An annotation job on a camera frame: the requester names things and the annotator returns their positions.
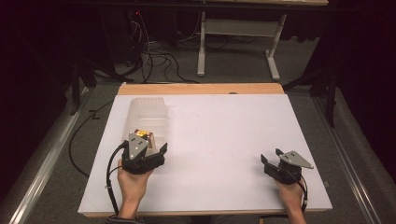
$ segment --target white board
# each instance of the white board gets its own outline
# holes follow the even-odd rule
[[[135,97],[139,96],[116,96],[79,213],[113,212],[104,188],[106,167],[120,144],[129,104]],[[309,187],[307,211],[332,208],[286,94],[151,97],[162,97],[168,107],[168,151],[165,165],[148,180],[139,213],[283,210],[276,184],[263,172],[260,158],[263,154],[277,164],[276,148],[295,150],[315,167],[303,169]],[[113,167],[119,158],[116,156]],[[117,174],[111,177],[120,206]]]

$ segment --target table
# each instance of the table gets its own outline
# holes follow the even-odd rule
[[[303,6],[327,6],[327,0],[208,0],[206,2],[225,2],[225,3],[250,3],[250,4],[277,4],[277,5],[303,5]],[[279,21],[237,21],[237,20],[217,20],[207,19],[206,13],[201,13],[201,43],[198,54],[199,77],[205,75],[205,35],[248,35],[266,36],[273,38],[270,49],[265,50],[271,76],[274,81],[279,81],[280,76],[277,72],[274,54],[280,35],[282,34],[287,14],[281,14]]]
[[[282,212],[276,185],[263,173],[261,153],[277,163],[276,147],[296,150],[315,166],[289,98],[278,84],[122,85],[79,213],[87,217],[113,213],[104,188],[106,165],[120,144],[129,102],[158,96],[168,106],[168,152],[165,165],[148,181],[139,216]],[[310,196],[306,211],[332,209],[318,170],[303,174]],[[111,177],[120,206],[116,175]]]

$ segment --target hand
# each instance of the hand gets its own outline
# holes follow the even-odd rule
[[[306,223],[303,211],[301,210],[303,197],[303,190],[301,187],[297,183],[285,185],[276,180],[275,182],[279,188],[279,197],[286,206],[286,212],[288,213],[290,223]]]
[[[122,205],[118,217],[134,219],[137,208],[146,193],[147,183],[152,171],[142,175],[133,175],[119,168],[118,180],[122,194]]]

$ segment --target clear plastic box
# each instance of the clear plastic box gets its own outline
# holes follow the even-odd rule
[[[166,142],[167,117],[168,109],[163,98],[134,98],[129,106],[122,141],[136,129],[148,131],[154,134],[156,151],[148,151],[147,155],[157,152]]]

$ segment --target table leg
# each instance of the table leg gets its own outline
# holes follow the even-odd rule
[[[201,46],[198,55],[198,77],[205,75],[205,20],[206,13],[203,11],[201,15]]]
[[[275,35],[274,35],[274,41],[273,45],[270,50],[265,51],[265,56],[267,58],[268,65],[270,67],[271,71],[271,76],[273,81],[279,81],[280,76],[279,73],[277,72],[275,60],[274,60],[274,54],[276,50],[277,43],[279,42],[280,35],[282,34],[283,26],[285,25],[285,20],[286,20],[286,14],[282,14],[279,20],[279,25],[276,27]]]

